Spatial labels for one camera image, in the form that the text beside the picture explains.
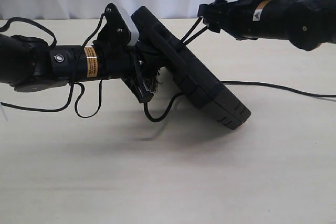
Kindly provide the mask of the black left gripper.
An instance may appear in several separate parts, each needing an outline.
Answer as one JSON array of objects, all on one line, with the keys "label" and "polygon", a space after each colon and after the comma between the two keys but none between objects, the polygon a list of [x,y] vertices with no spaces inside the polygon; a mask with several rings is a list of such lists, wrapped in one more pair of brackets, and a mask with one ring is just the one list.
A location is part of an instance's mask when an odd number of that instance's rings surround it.
[{"label": "black left gripper", "polygon": [[[99,79],[122,79],[139,103],[148,103],[154,94],[145,84],[141,75],[140,61],[127,47],[111,46],[107,42],[94,40],[93,48],[97,53]],[[166,66],[166,57],[151,45],[140,41],[136,44],[136,52],[143,62],[142,71],[154,73]]]}]

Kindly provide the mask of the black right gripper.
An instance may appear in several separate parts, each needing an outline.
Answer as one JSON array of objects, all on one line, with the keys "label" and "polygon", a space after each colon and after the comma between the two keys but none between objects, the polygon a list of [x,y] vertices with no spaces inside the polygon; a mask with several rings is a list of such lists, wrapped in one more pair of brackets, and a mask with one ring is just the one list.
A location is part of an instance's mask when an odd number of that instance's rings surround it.
[{"label": "black right gripper", "polygon": [[198,17],[208,30],[220,33],[222,30],[236,40],[257,40],[262,34],[253,22],[253,14],[262,0],[214,0],[210,4],[200,4]]}]

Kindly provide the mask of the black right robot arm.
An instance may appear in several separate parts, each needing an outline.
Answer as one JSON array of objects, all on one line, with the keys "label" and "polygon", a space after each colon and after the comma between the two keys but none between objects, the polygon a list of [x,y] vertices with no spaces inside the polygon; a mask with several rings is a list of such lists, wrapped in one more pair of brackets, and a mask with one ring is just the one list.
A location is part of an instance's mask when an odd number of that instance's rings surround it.
[{"label": "black right robot arm", "polygon": [[215,0],[197,15],[236,40],[287,40],[305,51],[335,43],[335,0]]}]

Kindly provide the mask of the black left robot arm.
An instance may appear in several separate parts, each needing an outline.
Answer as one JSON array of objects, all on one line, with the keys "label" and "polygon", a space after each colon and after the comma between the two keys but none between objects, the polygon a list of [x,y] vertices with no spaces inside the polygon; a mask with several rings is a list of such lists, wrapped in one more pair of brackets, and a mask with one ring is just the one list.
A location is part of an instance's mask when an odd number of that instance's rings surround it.
[{"label": "black left robot arm", "polygon": [[149,102],[156,89],[158,70],[167,63],[163,55],[94,40],[80,45],[49,48],[40,38],[1,35],[1,83],[17,92],[37,92],[74,82],[121,79],[140,103]]}]

